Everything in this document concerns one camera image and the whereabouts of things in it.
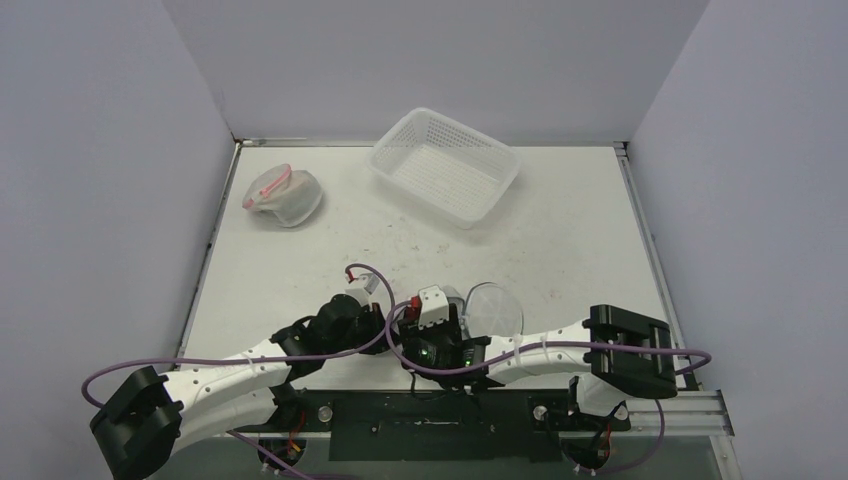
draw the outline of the perforated basket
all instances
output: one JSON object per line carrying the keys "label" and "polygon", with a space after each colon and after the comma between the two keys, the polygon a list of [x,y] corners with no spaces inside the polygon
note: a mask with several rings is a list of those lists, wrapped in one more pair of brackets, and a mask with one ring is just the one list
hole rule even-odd
{"label": "perforated basket", "polygon": [[521,161],[503,143],[417,108],[377,142],[368,166],[455,225],[470,228],[495,206]]}

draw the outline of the robotic arm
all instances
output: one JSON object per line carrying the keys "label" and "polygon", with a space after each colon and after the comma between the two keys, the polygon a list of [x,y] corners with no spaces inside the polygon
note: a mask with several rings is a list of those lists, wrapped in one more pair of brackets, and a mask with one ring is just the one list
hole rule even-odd
{"label": "robotic arm", "polygon": [[[620,406],[629,398],[677,393],[669,357],[557,345],[591,341],[671,347],[664,322],[600,305],[580,325],[528,336],[464,338],[458,306],[434,286],[412,298],[397,321],[397,333],[390,330],[372,342],[386,321],[379,305],[369,303],[374,280],[370,275],[354,280],[346,294],[333,297],[315,316],[219,362],[226,365],[161,375],[145,367],[130,374],[90,425],[114,478],[143,479],[196,441],[243,426],[276,424],[292,400],[290,382],[316,372],[334,354],[355,349],[375,355],[395,340],[419,375],[450,390],[477,393],[526,376],[577,373],[568,390],[569,414],[626,418]],[[267,360],[272,357],[291,360]],[[467,371],[445,374],[456,369]]]}

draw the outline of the transparent round lid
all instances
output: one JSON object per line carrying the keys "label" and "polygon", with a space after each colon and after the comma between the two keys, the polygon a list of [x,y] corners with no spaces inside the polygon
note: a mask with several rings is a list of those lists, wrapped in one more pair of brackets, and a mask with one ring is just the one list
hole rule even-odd
{"label": "transparent round lid", "polygon": [[521,303],[496,283],[481,283],[468,292],[462,319],[466,334],[472,338],[511,337],[524,331]]}

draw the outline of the white table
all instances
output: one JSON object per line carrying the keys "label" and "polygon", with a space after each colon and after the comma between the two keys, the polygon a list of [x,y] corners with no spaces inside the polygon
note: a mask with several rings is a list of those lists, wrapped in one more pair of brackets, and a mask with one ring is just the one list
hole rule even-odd
{"label": "white table", "polygon": [[[381,270],[399,300],[432,284],[464,293],[483,281],[499,283],[521,301],[525,334],[581,321],[601,303],[665,319],[613,148],[516,150],[524,160],[518,177],[480,224],[461,230],[375,178],[366,147],[243,148],[184,355],[225,357],[314,315],[343,292],[351,262]],[[324,188],[313,217],[288,231],[241,208],[250,182],[281,163],[309,170]],[[382,289],[377,299],[387,312]],[[509,387],[563,388],[569,378]],[[328,361],[295,386],[407,390],[409,382],[387,353]]]}

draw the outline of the pink trim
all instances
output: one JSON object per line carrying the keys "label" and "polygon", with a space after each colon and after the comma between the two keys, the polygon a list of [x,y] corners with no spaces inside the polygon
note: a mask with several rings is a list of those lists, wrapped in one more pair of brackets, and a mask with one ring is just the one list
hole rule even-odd
{"label": "pink trim", "polygon": [[280,175],[280,178],[274,180],[262,190],[259,190],[259,194],[265,198],[268,198],[268,195],[270,195],[271,190],[277,188],[279,184],[283,183],[283,180],[289,178],[289,175],[291,175],[291,165],[286,165],[286,171],[284,171],[283,174]]}

